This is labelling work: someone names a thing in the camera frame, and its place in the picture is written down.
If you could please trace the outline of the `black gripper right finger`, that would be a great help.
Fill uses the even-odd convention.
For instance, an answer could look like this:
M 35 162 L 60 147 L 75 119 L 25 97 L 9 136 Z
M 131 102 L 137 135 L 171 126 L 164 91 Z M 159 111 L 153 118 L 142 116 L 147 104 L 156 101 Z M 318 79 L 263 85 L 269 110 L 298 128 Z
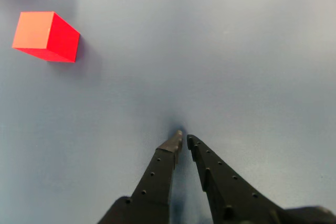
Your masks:
M 187 145 L 214 223 L 289 222 L 283 209 L 260 194 L 203 141 L 188 135 Z

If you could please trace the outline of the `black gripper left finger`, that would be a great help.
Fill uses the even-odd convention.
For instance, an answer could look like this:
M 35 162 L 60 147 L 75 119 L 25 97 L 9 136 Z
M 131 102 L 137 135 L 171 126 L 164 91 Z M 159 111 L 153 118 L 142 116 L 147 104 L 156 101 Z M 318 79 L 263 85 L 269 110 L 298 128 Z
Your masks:
M 99 223 L 169 223 L 173 172 L 182 149 L 178 130 L 161 144 L 131 196 L 114 202 Z

